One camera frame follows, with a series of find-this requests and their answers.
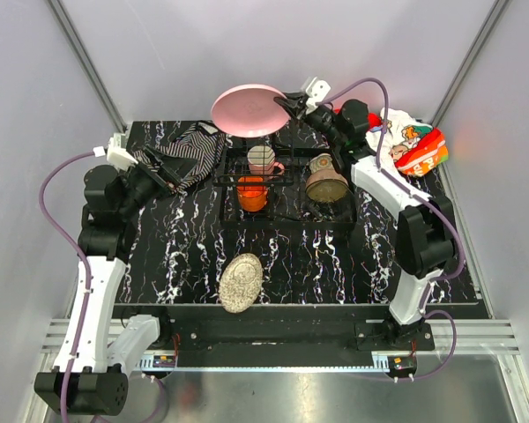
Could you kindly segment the pink round plate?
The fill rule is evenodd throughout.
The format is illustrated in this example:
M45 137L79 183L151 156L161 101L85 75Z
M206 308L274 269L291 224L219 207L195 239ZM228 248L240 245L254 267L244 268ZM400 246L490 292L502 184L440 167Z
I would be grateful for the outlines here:
M211 117L219 130L235 137L263 137L280 130L290 119L275 98L286 95L262 84L238 85L213 103Z

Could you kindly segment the flower-shaped patterned dish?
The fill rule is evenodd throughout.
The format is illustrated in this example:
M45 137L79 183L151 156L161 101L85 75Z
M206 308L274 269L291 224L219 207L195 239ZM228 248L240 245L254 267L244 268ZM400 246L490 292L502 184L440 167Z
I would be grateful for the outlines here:
M309 170L312 174L325 169L334 169L332 156L329 153L321 153L309 161Z

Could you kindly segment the pink ceramic mug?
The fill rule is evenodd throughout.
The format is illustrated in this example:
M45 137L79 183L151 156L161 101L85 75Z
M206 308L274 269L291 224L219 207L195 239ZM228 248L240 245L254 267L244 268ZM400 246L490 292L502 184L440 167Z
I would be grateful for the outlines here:
M265 181L282 176L285 167L276 160L275 151L268 145L256 145L247 153L247 161L250 173L261 176Z

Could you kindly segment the orange plastic cup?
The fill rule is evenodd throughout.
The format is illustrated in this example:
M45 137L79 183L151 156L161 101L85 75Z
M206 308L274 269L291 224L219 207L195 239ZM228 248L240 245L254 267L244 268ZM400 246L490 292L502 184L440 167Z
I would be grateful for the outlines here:
M262 176L242 176L238 180L237 196L246 212L259 212L267 204L268 189Z

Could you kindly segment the beige speckled bowl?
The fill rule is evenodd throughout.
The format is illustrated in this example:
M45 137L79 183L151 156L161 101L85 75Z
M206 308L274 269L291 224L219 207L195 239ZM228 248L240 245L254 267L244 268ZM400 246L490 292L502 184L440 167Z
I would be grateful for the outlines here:
M320 169L306 181L305 192L309 199L319 203L339 201L348 189L346 179L333 169Z

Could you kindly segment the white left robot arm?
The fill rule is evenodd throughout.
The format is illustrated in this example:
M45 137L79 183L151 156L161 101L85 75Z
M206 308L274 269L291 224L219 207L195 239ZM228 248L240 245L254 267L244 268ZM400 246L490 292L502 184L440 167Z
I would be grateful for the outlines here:
M152 200L168 197L197 160L146 146L146 162L122 147L97 147L106 164L84 176L86 203L81 230L70 245L78 255L78 283L71 318L53 367L34 380L35 393L64 422L72 415L118 415L130 374L149 348L175 341L166 311L133 315L123 332L108 339L115 295L136 237L134 218Z

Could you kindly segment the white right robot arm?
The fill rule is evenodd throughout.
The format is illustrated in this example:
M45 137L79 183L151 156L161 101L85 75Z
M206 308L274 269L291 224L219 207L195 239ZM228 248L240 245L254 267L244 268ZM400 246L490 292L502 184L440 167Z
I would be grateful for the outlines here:
M401 273L388 314L375 330L375 340L402 349L421 333L428 297L436 281L443 279L447 263L461 256L451 200L422 193L382 162L381 141L369 140L365 103L348 100L338 112L326 105L308 112L308 100L305 93L274 98L292 119L325 138L335 168L348 173L352 184L374 197L397 224L394 252Z

